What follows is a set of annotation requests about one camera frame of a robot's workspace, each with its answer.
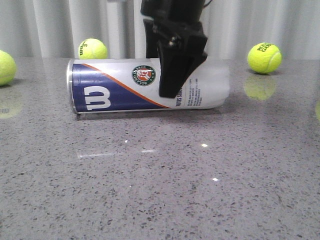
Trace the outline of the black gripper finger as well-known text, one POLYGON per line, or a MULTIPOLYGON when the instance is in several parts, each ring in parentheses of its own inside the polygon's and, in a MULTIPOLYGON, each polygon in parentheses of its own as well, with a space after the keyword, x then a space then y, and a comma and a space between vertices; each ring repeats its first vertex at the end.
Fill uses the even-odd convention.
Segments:
POLYGON ((206 37, 189 37, 185 42, 170 46, 159 42, 159 96, 175 98, 189 76, 207 59, 206 37))
POLYGON ((159 28, 153 20, 143 20, 146 37, 146 58, 158 58, 159 28))

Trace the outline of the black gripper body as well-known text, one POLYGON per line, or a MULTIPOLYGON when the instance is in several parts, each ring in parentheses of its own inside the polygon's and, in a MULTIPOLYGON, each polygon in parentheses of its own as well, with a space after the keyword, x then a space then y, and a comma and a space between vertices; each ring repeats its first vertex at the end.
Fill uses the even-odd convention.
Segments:
POLYGON ((190 37, 206 37, 200 17, 204 0, 143 0, 140 12, 158 26, 159 39, 175 46, 190 37))

